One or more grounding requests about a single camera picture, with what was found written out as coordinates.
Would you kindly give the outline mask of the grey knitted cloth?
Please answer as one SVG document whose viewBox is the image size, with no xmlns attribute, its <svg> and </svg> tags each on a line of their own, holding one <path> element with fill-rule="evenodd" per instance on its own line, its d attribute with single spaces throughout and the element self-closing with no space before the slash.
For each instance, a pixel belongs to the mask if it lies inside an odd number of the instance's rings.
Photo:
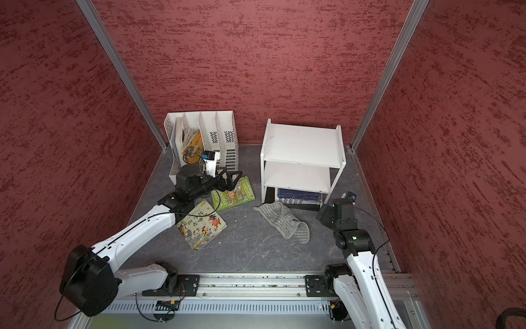
<svg viewBox="0 0 526 329">
<path fill-rule="evenodd" d="M 281 202 L 263 204 L 253 207 L 253 210 L 260 213 L 283 238 L 287 240 L 294 238 L 301 244 L 307 244 L 310 241 L 308 224 L 297 219 L 290 208 Z"/>
</svg>

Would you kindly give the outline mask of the white two-tier bookshelf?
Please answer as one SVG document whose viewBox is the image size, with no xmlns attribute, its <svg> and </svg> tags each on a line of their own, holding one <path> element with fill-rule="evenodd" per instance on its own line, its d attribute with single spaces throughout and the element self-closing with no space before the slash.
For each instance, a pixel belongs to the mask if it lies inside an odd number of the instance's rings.
<svg viewBox="0 0 526 329">
<path fill-rule="evenodd" d="M 261 200 L 274 189 L 320 193 L 330 197 L 347 160 L 342 128 L 334 129 L 273 123 L 267 125 L 260 152 Z"/>
</svg>

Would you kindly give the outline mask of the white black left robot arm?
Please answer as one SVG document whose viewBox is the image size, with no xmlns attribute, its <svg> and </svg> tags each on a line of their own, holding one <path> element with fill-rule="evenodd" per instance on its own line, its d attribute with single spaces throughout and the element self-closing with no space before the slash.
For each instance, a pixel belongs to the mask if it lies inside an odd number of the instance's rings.
<svg viewBox="0 0 526 329">
<path fill-rule="evenodd" d="M 123 270 L 122 265 L 144 245 L 189 216 L 196 201 L 213 191 L 232 191 L 242 171 L 217 170 L 215 175 L 187 164 L 176 175 L 175 190 L 122 231 L 92 247 L 79 245 L 68 255 L 59 292 L 79 312 L 92 317 L 113 301 L 151 291 L 161 296 L 179 292 L 178 271 L 165 262 Z"/>
</svg>

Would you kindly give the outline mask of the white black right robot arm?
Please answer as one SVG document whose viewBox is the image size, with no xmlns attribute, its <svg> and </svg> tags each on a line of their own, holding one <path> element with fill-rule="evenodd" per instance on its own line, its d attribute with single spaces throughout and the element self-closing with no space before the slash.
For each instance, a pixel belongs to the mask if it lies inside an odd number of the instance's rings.
<svg viewBox="0 0 526 329">
<path fill-rule="evenodd" d="M 345 193 L 321 207 L 316 218 L 333 232 L 345 262 L 325 267 L 325 287 L 338 300 L 332 318 L 351 320 L 355 328 L 405 328 L 381 273 L 378 249 L 358 227 L 356 195 Z"/>
</svg>

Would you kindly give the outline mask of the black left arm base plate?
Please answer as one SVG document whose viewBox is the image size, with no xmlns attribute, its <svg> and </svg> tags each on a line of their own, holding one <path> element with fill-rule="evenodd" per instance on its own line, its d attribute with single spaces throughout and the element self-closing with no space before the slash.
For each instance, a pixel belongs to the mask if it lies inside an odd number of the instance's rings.
<svg viewBox="0 0 526 329">
<path fill-rule="evenodd" d="M 195 297 L 201 276 L 196 274 L 169 275 L 159 289 L 141 293 L 148 297 Z"/>
</svg>

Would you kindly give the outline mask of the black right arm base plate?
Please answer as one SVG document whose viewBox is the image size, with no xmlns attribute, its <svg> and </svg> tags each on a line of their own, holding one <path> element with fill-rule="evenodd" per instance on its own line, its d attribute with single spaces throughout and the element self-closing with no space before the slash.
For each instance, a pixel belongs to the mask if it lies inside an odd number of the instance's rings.
<svg viewBox="0 0 526 329">
<path fill-rule="evenodd" d="M 305 275 L 305 291 L 308 297 L 337 298 L 331 278 L 325 275 Z"/>
</svg>

